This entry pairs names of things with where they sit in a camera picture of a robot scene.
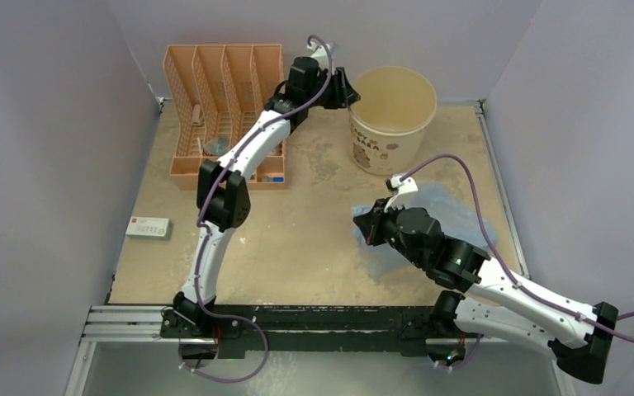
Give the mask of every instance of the cartoon print on bucket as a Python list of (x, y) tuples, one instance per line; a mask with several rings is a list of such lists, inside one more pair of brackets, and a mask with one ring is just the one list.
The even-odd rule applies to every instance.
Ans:
[(353, 144), (353, 159), (362, 167), (371, 167), (371, 159), (366, 154), (366, 150), (358, 144)]

